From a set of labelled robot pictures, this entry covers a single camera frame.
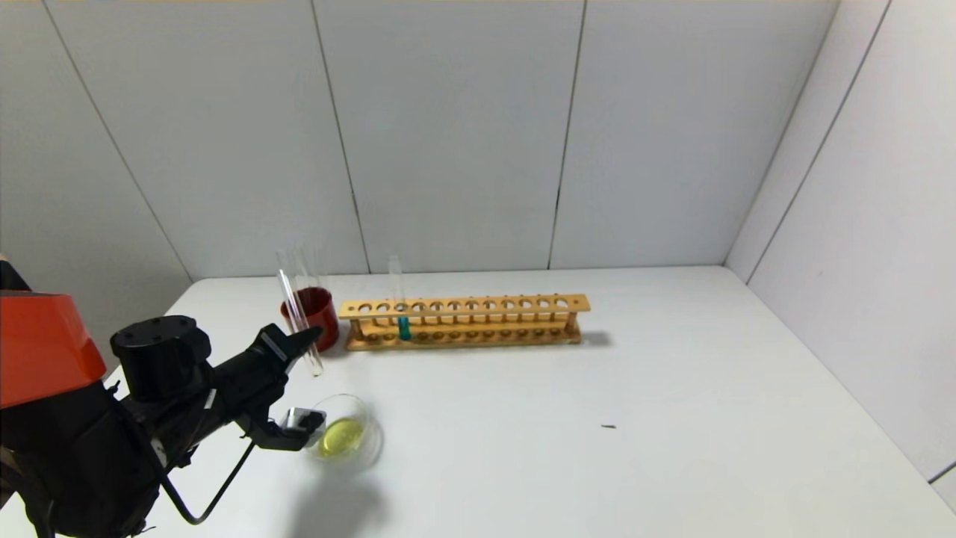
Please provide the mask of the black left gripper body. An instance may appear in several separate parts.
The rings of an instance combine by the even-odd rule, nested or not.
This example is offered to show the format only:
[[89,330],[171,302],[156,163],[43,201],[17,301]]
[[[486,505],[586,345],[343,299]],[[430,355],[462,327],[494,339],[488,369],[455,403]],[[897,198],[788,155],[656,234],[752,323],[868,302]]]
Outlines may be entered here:
[[270,324],[246,350],[216,365],[214,385],[225,405],[271,405],[285,394],[293,361],[289,336]]

